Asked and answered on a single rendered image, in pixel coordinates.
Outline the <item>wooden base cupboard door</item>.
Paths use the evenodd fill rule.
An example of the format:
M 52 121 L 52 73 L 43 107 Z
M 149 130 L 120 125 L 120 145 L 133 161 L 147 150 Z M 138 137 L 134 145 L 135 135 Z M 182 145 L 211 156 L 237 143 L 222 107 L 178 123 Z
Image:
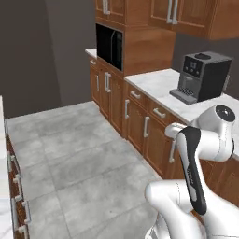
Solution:
M 107 72 L 107 87 L 109 90 L 110 74 L 106 67 L 100 65 L 99 83 L 100 83 L 100 109 L 105 118 L 109 119 L 109 92 L 105 91 L 105 72 Z
M 170 140 L 164 135 L 164 130 L 162 123 L 150 117 L 148 137 L 144 137 L 144 157 L 162 178 L 165 178 L 170 151 Z
M 184 172 L 183 172 L 183 167 L 182 163 L 180 160 L 180 155 L 178 150 L 175 148 L 175 153 L 174 153 L 174 162 L 170 163 L 168 160 L 167 164 L 167 171 L 166 171 L 166 178 L 167 179 L 183 179 L 184 178 Z
M 132 145 L 140 152 L 143 153 L 144 145 L 144 121 L 146 116 L 146 110 L 130 100 L 128 104 L 128 115 L 126 119 L 127 125 L 127 139 Z
M 112 74 L 110 78 L 110 90 L 110 122 L 121 134 L 123 81 L 115 74 Z

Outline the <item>narrow wooden cupboard door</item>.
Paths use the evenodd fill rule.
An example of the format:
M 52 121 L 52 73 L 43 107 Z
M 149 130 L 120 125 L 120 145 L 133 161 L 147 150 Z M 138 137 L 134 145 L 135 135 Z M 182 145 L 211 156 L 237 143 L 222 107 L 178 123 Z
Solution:
M 90 77 L 91 77 L 91 97 L 92 100 L 97 104 L 100 105 L 100 92 L 97 91 L 96 86 L 96 75 L 99 76 L 98 70 L 94 67 L 90 69 Z

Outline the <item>black built-in microwave oven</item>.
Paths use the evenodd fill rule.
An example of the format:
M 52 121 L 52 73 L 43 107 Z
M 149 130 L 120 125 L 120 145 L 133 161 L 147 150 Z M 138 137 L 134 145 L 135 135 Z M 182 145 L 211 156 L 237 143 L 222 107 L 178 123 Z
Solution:
M 97 55 L 122 70 L 122 32 L 96 24 Z

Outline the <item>tall wooden cabinet housing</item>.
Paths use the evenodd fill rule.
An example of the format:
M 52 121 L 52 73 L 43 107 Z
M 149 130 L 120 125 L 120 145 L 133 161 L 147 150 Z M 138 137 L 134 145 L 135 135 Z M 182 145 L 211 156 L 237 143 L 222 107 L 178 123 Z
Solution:
M 125 0 L 125 24 L 112 21 L 95 23 L 123 34 L 122 70 L 98 55 L 101 64 L 111 67 L 115 74 L 130 76 L 171 67 L 176 34 L 149 24 L 150 0 Z

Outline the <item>black coffee machine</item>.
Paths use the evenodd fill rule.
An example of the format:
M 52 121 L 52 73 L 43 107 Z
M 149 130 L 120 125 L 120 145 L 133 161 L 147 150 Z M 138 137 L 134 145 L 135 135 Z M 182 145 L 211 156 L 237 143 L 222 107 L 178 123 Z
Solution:
M 219 97 L 231 64 L 231 57 L 213 51 L 187 54 L 177 88 L 169 93 L 186 105 Z

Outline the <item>wooden drawer cabinet run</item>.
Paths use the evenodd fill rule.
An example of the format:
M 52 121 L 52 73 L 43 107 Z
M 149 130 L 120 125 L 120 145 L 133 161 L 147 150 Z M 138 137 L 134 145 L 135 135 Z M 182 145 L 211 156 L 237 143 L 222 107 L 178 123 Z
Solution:
M 13 219 L 13 238 L 30 239 L 28 229 L 28 224 L 31 222 L 29 204 L 23 196 L 21 170 L 10 141 L 6 120 L 4 120 L 4 127 L 7 146 L 7 169 L 10 190 L 10 205 Z

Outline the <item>wooden wall cupboard door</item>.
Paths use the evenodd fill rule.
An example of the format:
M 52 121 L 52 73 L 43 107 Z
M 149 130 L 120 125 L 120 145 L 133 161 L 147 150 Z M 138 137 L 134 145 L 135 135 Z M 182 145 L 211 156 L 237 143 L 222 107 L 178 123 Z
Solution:
M 96 21 L 125 24 L 125 0 L 108 0 L 110 15 L 103 13 L 102 0 L 95 0 Z

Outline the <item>wooden wall cupboard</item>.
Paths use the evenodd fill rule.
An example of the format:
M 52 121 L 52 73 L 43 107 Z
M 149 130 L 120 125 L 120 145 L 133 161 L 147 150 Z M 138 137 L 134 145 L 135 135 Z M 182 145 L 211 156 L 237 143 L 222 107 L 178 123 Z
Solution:
M 167 23 L 168 0 L 150 0 L 149 24 L 209 40 L 239 37 L 239 0 L 179 0 L 178 24 Z M 173 22 L 174 0 L 171 19 Z

